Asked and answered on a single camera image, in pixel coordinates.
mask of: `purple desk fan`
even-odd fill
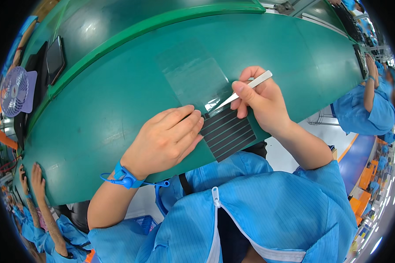
[[[7,117],[15,117],[20,112],[31,113],[34,100],[37,72],[27,72],[23,67],[12,69],[2,83],[0,104]]]

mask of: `orange chair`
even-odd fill
[[[91,253],[89,253],[89,254],[86,256],[85,262],[86,262],[86,263],[91,263],[92,258],[93,258],[94,255],[95,255],[95,250],[92,249],[92,250],[91,250]]]
[[[6,136],[4,132],[0,130],[0,142],[2,144],[5,144],[15,150],[18,150],[18,143],[15,142],[14,140],[10,139],[9,137]]]
[[[350,200],[351,209],[353,210],[354,214],[357,212],[358,208],[361,205],[361,202],[354,197]]]
[[[376,138],[378,144],[388,144],[386,141]]]
[[[358,207],[357,211],[355,212],[355,215],[358,215],[358,216],[363,215],[363,212],[366,209],[367,204],[369,203],[370,197],[372,197],[371,193],[363,191],[363,193],[361,194],[361,197],[359,199],[360,206]]]
[[[360,183],[358,184],[358,186],[364,190],[367,189],[370,181],[372,180],[372,178],[374,178],[374,175],[377,171],[378,161],[372,160],[370,163],[370,167],[365,167],[363,172],[361,173]]]
[[[359,225],[361,223],[361,221],[363,220],[363,218],[356,215],[355,220],[357,221],[357,225]]]

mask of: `zipper pull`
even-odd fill
[[[211,190],[211,192],[212,192],[212,200],[214,201],[214,205],[215,205],[217,208],[220,208],[220,207],[221,207],[221,204],[220,204],[220,202],[219,202],[218,187],[213,187],[212,190]]]

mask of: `fingernail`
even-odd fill
[[[235,89],[237,92],[241,92],[241,91],[243,90],[243,88],[244,88],[243,83],[240,82],[240,81],[234,81],[234,82],[232,83],[232,85],[235,86],[234,89]]]

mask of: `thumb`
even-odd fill
[[[262,96],[260,96],[254,89],[244,82],[233,82],[232,89],[237,93],[242,101],[246,102],[250,107],[256,106],[263,100]]]

